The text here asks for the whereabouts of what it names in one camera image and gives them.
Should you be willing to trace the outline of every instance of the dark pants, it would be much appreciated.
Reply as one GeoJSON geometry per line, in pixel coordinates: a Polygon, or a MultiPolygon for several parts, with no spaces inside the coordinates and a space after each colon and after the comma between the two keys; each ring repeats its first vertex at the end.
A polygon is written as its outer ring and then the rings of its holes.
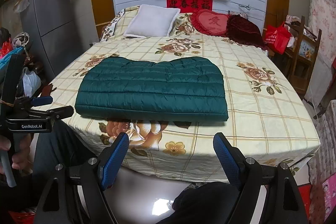
{"type": "MultiPolygon", "coordinates": [[[[51,134],[40,134],[36,146],[33,183],[39,196],[55,166],[81,165],[95,155],[75,136],[69,126],[57,121],[51,134]]],[[[175,212],[159,224],[223,224],[238,197],[238,191],[223,182],[207,183],[183,191],[174,201],[175,212]]]]}

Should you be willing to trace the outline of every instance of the white cushion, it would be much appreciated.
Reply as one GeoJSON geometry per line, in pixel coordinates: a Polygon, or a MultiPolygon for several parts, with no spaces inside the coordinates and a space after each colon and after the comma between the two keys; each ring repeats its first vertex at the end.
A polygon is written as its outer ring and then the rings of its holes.
{"type": "Polygon", "coordinates": [[[140,5],[138,14],[129,23],[126,37],[167,37],[180,9],[140,5]]]}

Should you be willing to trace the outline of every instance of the refrigerator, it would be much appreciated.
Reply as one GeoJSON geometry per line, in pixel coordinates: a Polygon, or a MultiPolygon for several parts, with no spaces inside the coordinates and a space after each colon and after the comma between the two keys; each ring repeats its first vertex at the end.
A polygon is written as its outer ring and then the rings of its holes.
{"type": "Polygon", "coordinates": [[[20,13],[22,29],[32,41],[29,53],[44,65],[52,81],[83,52],[70,0],[28,0],[20,13]]]}

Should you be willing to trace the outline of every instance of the wooden chair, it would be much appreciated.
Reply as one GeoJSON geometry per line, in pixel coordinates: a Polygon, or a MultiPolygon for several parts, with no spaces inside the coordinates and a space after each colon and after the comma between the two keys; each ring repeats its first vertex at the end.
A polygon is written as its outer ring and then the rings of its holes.
{"type": "Polygon", "coordinates": [[[293,24],[287,24],[287,25],[290,26],[293,30],[295,30],[298,33],[298,38],[297,38],[295,48],[292,49],[288,47],[286,48],[284,52],[284,54],[286,54],[288,57],[288,62],[287,62],[285,70],[283,71],[283,74],[287,77],[288,81],[290,82],[292,87],[295,89],[299,97],[303,99],[303,97],[305,96],[307,92],[311,74],[313,72],[313,68],[315,65],[317,53],[318,53],[319,46],[320,46],[322,31],[321,29],[319,30],[319,35],[318,35],[317,40],[312,40],[306,35],[304,35],[303,34],[303,30],[305,28],[305,17],[304,16],[302,16],[301,18],[300,26],[293,25],[293,24]],[[305,39],[305,41],[308,41],[309,44],[315,46],[315,50],[314,50],[311,60],[299,55],[299,49],[300,49],[301,42],[303,39],[305,39]],[[300,63],[301,63],[301,67],[304,67],[304,69],[301,73],[297,73],[296,69],[298,67],[298,64],[300,63]]]}

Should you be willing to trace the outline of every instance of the folded green quilt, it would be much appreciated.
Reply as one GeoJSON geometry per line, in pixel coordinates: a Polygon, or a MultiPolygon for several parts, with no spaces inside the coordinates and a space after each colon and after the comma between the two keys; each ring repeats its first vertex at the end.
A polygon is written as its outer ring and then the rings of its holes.
{"type": "Polygon", "coordinates": [[[227,121],[223,75],[202,57],[170,62],[109,57],[84,77],[75,104],[85,117],[227,121]]]}

